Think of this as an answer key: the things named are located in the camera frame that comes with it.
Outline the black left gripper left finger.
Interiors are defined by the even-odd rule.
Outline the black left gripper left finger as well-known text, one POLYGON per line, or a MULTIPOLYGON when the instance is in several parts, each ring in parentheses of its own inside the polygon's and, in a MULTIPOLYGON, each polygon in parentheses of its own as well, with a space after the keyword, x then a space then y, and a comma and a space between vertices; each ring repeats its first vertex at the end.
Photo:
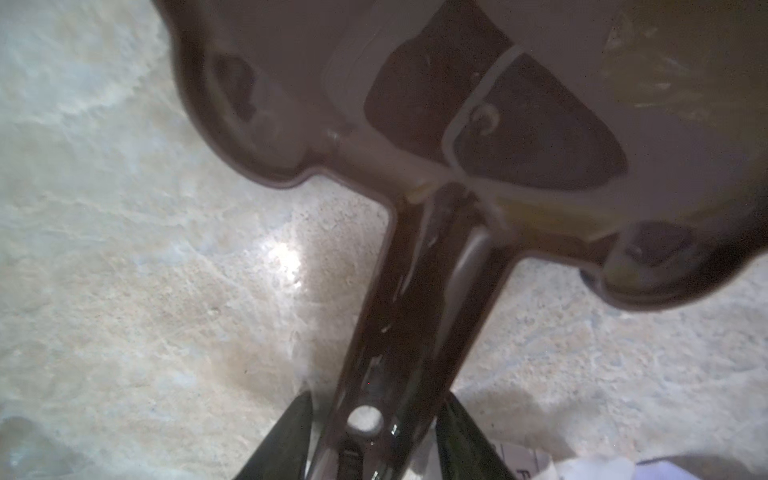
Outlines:
POLYGON ((303 479, 312 421, 312 396, 305 391, 291 402, 234 480, 303 479))

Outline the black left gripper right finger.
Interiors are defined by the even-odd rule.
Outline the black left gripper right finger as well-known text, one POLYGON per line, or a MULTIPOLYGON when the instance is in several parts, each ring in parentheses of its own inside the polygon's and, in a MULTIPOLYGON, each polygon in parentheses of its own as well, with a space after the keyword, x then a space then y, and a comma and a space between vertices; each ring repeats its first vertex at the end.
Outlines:
POLYGON ((443 479, 515 479, 453 393, 448 394, 436 417, 436 441, 443 479))

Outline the brown dustpan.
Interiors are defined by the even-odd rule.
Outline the brown dustpan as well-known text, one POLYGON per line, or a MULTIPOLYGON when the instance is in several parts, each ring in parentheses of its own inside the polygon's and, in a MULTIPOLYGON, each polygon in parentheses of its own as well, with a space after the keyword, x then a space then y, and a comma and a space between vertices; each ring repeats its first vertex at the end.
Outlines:
POLYGON ((512 269, 695 301, 767 249, 763 1, 160 1, 184 106, 235 171, 384 204, 303 479, 399 479, 512 269))

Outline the white purple paper scrap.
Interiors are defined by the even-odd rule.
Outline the white purple paper scrap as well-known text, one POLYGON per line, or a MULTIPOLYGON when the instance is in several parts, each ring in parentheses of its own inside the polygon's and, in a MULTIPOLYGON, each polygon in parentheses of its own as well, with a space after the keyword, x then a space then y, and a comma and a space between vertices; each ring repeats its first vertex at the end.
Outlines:
POLYGON ((624 457, 575 457, 556 462, 538 449, 491 442, 516 479, 551 480, 695 480, 697 476, 666 460, 634 463, 624 457))

